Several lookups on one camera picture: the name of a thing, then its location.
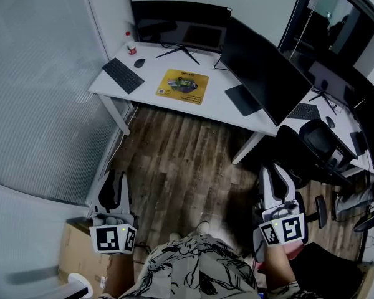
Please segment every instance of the black keyboard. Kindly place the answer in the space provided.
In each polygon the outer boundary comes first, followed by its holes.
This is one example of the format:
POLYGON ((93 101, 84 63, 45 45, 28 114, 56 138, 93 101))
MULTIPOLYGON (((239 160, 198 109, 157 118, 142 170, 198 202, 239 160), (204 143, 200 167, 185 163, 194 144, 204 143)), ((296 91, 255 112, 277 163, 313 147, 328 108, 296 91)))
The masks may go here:
POLYGON ((319 110, 315 105, 304 103, 299 103, 288 118, 296 118, 298 120, 315 120, 316 118, 319 120, 321 119, 319 110))
POLYGON ((144 80, 114 57, 102 69, 128 94, 144 83, 144 80))

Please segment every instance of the wooden floor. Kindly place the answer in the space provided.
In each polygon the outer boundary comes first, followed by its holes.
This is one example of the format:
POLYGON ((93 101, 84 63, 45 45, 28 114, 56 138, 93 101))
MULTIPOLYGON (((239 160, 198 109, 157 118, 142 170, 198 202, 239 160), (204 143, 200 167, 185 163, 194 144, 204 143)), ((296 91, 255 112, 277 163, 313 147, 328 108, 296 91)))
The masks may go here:
MULTIPOLYGON (((132 211, 139 216, 136 243, 153 249, 167 242, 171 232, 186 235, 206 219, 211 224, 210 233, 238 252, 252 247, 255 153, 238 165, 231 164, 231 157, 249 138, 250 131, 145 105, 140 105, 133 117, 130 131, 112 168, 128 175, 132 211)), ((358 176, 356 189, 363 185, 358 176)), ((307 213, 315 211, 314 199, 319 194, 324 195, 330 209, 334 189, 318 182, 302 189, 307 213)), ((317 222, 310 223, 310 241, 340 257, 356 260, 362 235, 354 233, 352 227, 358 219, 332 222, 329 216, 323 229, 317 222)), ((145 258, 145 250, 136 248, 137 272, 145 258)))

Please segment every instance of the white desk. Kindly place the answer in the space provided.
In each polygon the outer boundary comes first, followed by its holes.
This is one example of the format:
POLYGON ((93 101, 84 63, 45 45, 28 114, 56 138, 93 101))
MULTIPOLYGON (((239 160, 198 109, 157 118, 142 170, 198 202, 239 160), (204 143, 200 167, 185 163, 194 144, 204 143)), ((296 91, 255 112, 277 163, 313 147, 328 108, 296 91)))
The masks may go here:
MULTIPOLYGON (((123 62, 127 67, 132 69, 145 81, 144 84, 139 86, 131 94, 127 94, 104 71, 100 73, 100 75, 97 77, 97 79, 89 89, 90 92, 96 93, 100 96, 103 104, 107 107, 107 110, 125 135, 129 135, 130 130, 115 108, 111 97, 123 98, 125 100, 169 108, 171 110, 210 118, 212 120, 240 126, 242 128, 253 131, 254 133, 252 134, 250 139, 233 158, 233 164, 237 164, 238 162, 240 162, 240 160, 242 160, 243 157, 251 149, 253 149, 253 147, 255 147, 255 145, 265 135, 275 136, 277 134, 278 127, 274 125, 274 123, 267 116, 264 110, 259 110, 254 114, 244 117, 241 115, 232 101, 230 101, 224 91, 241 83, 231 72, 216 70, 213 68, 214 64, 219 59, 219 54, 200 50, 197 51, 196 53, 194 53, 194 57, 201 65, 195 63, 183 52, 175 52, 158 59, 155 58, 157 55, 160 55, 167 50, 169 49, 163 48, 160 45, 139 43, 137 44, 137 54, 135 55, 128 55, 125 47, 123 47, 116 54, 116 58, 123 62), (137 59, 140 58, 144 58, 146 59, 146 61, 143 67, 137 69, 133 64, 137 59), (193 103, 174 100, 172 98, 159 97, 156 95, 156 90, 158 89, 158 86, 168 69, 184 70, 209 76, 209 82, 206 87, 206 92, 202 104, 197 105, 193 103)), ((302 103, 308 103, 309 99, 314 95, 315 94, 313 92, 309 92, 309 94, 302 100, 302 103)), ((332 118, 332 120, 335 122, 335 128, 333 129, 335 134, 353 152, 355 152, 352 140, 350 138, 350 133, 358 131, 360 129, 357 122, 353 119, 348 110, 345 109, 341 113, 338 113, 337 116, 335 116, 330 107, 328 107, 328 105, 322 98, 318 98, 311 103, 317 105, 323 121, 325 121, 326 116, 332 118)), ((306 122, 307 121, 305 120, 293 120, 288 118, 284 120, 283 125, 288 125, 295 131, 299 132, 300 127, 306 122)), ((366 154, 364 154, 362 156, 359 156, 358 160, 353 160, 352 164, 357 166, 358 169, 354 169, 346 175, 355 174, 362 169, 367 169, 370 170, 370 172, 374 173, 369 154, 368 159, 366 154)))

